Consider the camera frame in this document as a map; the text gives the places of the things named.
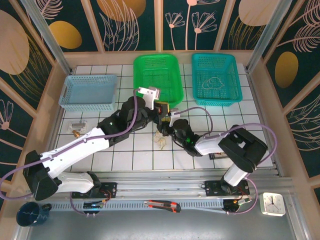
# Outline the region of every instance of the screw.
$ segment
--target screw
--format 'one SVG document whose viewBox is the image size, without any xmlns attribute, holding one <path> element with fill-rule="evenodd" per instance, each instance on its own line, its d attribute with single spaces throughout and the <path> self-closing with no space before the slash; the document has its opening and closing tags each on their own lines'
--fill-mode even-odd
<svg viewBox="0 0 320 240">
<path fill-rule="evenodd" d="M 78 138 L 80 136 L 80 133 L 76 130 L 73 130 L 72 133 L 76 138 Z"/>
</svg>

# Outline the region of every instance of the table surface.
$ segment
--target table surface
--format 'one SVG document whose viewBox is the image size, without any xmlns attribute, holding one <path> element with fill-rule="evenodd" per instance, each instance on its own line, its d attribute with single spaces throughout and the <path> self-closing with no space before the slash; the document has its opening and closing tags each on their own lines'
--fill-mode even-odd
<svg viewBox="0 0 320 240">
<path fill-rule="evenodd" d="M 200 210 L 110 211 L 86 218 L 54 211 L 29 240 L 294 240 L 289 214 L 266 216 L 255 208 L 243 215 Z"/>
<path fill-rule="evenodd" d="M 184 98 L 176 107 L 179 110 L 195 107 L 192 94 L 191 64 L 180 64 L 180 74 Z M 243 100 L 229 107 L 206 106 L 213 123 L 214 133 L 230 129 L 234 124 L 260 123 L 257 108 L 249 87 L 244 66 L 237 64 Z M 115 108 L 120 109 L 123 102 L 133 95 L 133 65 L 94 65 L 78 66 L 76 75 L 117 75 L 117 90 Z M 73 134 L 68 134 L 70 122 L 84 120 L 87 122 L 86 131 L 96 127 L 98 122 L 109 117 L 113 112 L 65 112 L 60 123 L 55 147 L 61 147 L 73 140 Z M 182 118 L 190 122 L 191 128 L 197 134 L 208 132 L 210 121 L 203 110 L 195 109 L 183 113 Z M 248 127 L 251 133 L 266 142 L 261 127 Z M 156 125 L 149 124 L 146 128 L 131 133 L 129 138 L 110 148 L 96 152 L 75 163 L 66 172 L 123 172 L 145 170 L 189 170 L 189 169 L 227 169 L 232 165 L 229 158 L 210 160 L 209 156 L 192 157 L 182 148 L 175 145 L 171 137 L 159 137 L 155 134 Z M 269 158 L 258 167 L 273 168 Z"/>
</svg>

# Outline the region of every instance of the white grid tile floor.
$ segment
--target white grid tile floor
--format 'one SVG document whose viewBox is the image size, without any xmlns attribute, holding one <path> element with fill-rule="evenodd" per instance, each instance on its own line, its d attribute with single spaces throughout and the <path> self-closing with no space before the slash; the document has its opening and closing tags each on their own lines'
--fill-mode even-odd
<svg viewBox="0 0 320 240">
<path fill-rule="evenodd" d="M 191 64 L 180 64 L 181 80 L 184 98 L 177 105 L 179 110 L 195 107 L 196 102 L 192 94 L 192 67 Z M 225 131 L 234 124 L 260 123 L 257 109 L 250 91 L 249 83 L 242 64 L 237 64 L 243 101 L 230 107 L 206 106 L 210 113 L 214 131 Z M 78 75 L 116 74 L 117 91 L 115 108 L 120 109 L 133 94 L 133 66 L 132 65 L 97 65 L 78 66 L 75 70 Z M 109 117 L 113 112 L 65 112 L 60 124 L 55 147 L 61 147 L 73 140 L 73 134 L 67 133 L 69 122 L 87 121 L 87 132 L 96 127 L 98 122 Z M 210 120 L 201 110 L 192 110 L 182 114 L 183 119 L 190 122 L 191 128 L 198 134 L 207 132 Z M 252 134 L 266 142 L 261 127 L 248 127 Z M 72 165 L 67 171 L 71 172 L 109 172 L 109 171 L 149 171 L 149 170 L 189 170 L 189 169 L 225 169 L 232 161 L 226 159 L 210 160 L 209 156 L 192 157 L 182 148 L 173 143 L 171 137 L 159 139 L 155 136 L 156 125 L 149 124 L 146 128 L 131 133 L 129 138 L 115 146 L 96 152 Z M 271 168 L 271 159 L 266 160 L 259 167 Z"/>
</svg>

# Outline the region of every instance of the red utility knife handle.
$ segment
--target red utility knife handle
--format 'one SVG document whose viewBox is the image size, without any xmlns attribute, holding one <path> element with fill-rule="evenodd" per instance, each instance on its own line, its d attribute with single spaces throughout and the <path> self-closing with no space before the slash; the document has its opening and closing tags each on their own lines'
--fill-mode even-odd
<svg viewBox="0 0 320 240">
<path fill-rule="evenodd" d="M 155 204 L 162 204 L 162 206 L 155 206 L 155 205 L 148 205 L 150 208 L 153 209 L 163 209 L 170 211 L 172 213 L 180 213 L 181 212 L 181 207 L 178 203 L 173 202 L 173 201 L 155 201 L 155 200 L 149 200 L 150 203 L 155 203 Z"/>
</svg>

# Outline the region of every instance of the green plastic basket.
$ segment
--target green plastic basket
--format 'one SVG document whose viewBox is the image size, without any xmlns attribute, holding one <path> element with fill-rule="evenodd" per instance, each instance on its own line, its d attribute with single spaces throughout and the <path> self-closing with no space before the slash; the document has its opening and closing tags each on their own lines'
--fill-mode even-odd
<svg viewBox="0 0 320 240">
<path fill-rule="evenodd" d="M 160 89 L 159 101 L 169 103 L 170 108 L 174 108 L 184 98 L 178 60 L 171 54 L 137 57 L 133 62 L 133 86 L 135 89 Z"/>
</svg>

